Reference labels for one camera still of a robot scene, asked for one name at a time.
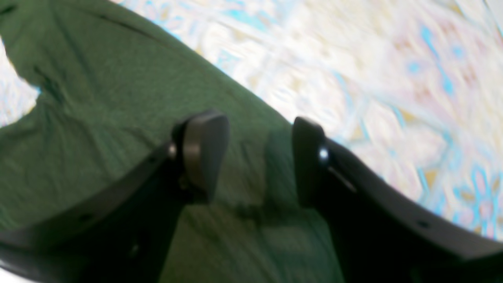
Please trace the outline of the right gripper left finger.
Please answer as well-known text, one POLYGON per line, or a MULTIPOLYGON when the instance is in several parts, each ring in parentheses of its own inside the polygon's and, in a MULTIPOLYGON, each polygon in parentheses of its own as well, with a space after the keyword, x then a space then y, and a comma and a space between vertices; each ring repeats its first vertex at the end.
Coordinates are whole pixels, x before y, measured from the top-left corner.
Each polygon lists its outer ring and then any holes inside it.
POLYGON ((184 206, 212 201, 228 117, 207 110, 108 188, 48 220, 1 233, 1 269, 35 283, 156 283, 184 206))

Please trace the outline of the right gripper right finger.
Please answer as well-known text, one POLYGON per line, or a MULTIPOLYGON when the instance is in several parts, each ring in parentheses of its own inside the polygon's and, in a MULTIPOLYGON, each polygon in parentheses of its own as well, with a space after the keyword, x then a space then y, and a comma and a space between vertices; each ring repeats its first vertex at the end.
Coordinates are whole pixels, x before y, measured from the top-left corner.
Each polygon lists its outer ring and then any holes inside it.
POLYGON ((502 243, 411 201, 307 118, 292 127, 300 206, 327 222, 347 283, 501 283, 502 243))

